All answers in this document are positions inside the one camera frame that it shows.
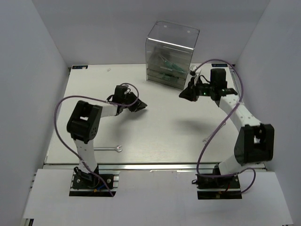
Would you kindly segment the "large green handle screwdriver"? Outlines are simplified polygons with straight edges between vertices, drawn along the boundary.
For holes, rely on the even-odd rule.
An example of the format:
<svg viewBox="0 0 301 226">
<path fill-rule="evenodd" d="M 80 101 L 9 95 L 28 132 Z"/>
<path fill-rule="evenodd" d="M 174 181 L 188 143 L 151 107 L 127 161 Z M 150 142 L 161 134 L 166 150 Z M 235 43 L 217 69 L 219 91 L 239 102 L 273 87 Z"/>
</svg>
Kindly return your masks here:
<svg viewBox="0 0 301 226">
<path fill-rule="evenodd" d="M 179 71 L 182 73 L 186 73 L 186 71 L 183 68 L 181 68 L 180 66 L 178 66 L 177 64 L 173 64 L 173 70 L 176 70 L 176 71 Z"/>
<path fill-rule="evenodd" d="M 172 64 L 170 61 L 168 61 L 168 60 L 167 60 L 164 56 L 162 56 L 162 55 L 159 55 L 159 57 L 162 59 L 162 61 L 163 61 L 165 67 L 169 68 L 170 70 L 173 69 L 173 64 Z"/>
</svg>

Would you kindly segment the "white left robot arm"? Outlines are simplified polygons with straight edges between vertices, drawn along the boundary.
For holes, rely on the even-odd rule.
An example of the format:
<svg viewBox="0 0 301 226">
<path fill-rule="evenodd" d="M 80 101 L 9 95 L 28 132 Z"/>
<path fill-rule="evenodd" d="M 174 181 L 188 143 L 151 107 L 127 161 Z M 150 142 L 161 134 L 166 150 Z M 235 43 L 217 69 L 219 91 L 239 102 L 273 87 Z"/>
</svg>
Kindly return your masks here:
<svg viewBox="0 0 301 226">
<path fill-rule="evenodd" d="M 77 174 L 85 174 L 83 182 L 90 188 L 99 184 L 98 165 L 94 154 L 94 138 L 97 135 L 100 119 L 117 116 L 128 109 L 137 112 L 145 109 L 147 104 L 140 100 L 128 85 L 117 85 L 103 105 L 92 105 L 78 101 L 67 123 L 67 132 L 73 139 L 77 153 L 81 157 Z"/>
</svg>

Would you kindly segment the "small green black screwdriver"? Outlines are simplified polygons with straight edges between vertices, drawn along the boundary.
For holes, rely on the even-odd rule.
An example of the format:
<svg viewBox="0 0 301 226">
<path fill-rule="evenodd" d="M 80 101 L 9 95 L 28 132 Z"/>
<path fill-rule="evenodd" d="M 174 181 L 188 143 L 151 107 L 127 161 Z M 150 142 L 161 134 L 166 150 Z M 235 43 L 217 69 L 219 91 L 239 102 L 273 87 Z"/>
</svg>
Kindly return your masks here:
<svg viewBox="0 0 301 226">
<path fill-rule="evenodd" d="M 166 80 L 166 81 L 176 82 L 177 80 L 179 80 L 178 77 L 175 77 L 175 76 L 172 76 L 169 74 L 165 74 L 165 73 L 161 73 L 160 76 L 161 76 L 162 80 Z"/>
</svg>

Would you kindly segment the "clear acrylic drawer cabinet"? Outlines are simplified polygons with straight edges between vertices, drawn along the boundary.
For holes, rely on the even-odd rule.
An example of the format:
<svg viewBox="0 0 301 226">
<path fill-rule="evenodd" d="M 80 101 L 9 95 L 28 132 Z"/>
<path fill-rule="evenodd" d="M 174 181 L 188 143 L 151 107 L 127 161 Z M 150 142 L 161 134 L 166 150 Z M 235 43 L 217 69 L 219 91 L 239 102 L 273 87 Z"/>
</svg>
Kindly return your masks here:
<svg viewBox="0 0 301 226">
<path fill-rule="evenodd" d="M 199 33 L 198 28 L 165 20 L 157 21 L 145 42 L 146 80 L 180 90 L 184 89 Z M 177 64 L 186 73 L 165 67 L 159 55 Z M 161 73 L 178 77 L 179 80 L 176 82 L 162 80 Z"/>
</svg>

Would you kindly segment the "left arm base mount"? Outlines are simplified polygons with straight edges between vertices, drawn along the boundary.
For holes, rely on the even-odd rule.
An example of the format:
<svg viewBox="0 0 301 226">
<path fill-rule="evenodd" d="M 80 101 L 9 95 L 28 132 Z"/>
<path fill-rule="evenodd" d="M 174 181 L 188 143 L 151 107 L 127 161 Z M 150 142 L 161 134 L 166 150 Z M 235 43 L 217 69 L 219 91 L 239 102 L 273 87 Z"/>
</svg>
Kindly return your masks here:
<svg viewBox="0 0 301 226">
<path fill-rule="evenodd" d="M 71 185 L 69 190 L 70 197 L 113 197 L 116 194 L 119 182 L 119 174 L 117 172 L 105 173 L 105 171 L 97 171 L 94 173 L 99 177 L 89 173 L 82 172 L 78 167 L 73 169 Z"/>
</svg>

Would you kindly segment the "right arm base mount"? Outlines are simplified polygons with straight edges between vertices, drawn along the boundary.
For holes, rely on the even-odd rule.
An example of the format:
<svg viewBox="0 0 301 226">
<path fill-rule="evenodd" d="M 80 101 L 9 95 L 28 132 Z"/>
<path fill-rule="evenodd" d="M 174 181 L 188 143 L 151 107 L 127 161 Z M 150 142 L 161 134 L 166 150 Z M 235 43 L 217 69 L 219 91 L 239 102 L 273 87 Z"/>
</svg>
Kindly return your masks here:
<svg viewBox="0 0 301 226">
<path fill-rule="evenodd" d="M 196 175 L 196 178 L 191 183 L 197 187 L 199 200 L 242 199 L 238 176 L 206 178 Z"/>
</svg>

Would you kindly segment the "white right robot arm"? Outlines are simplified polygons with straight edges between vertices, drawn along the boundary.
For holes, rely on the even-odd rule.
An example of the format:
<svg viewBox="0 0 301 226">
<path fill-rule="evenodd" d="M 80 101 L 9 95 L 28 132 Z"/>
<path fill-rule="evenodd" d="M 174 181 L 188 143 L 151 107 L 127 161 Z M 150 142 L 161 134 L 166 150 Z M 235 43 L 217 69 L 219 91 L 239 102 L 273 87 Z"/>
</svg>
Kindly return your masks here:
<svg viewBox="0 0 301 226">
<path fill-rule="evenodd" d="M 255 118 L 242 104 L 235 89 L 227 85 L 225 69 L 213 68 L 208 83 L 196 76 L 179 95 L 191 102 L 199 97 L 210 97 L 238 130 L 234 153 L 218 163 L 212 172 L 213 184 L 219 188 L 229 183 L 229 177 L 246 170 L 251 164 L 271 161 L 274 155 L 274 127 Z"/>
</svg>

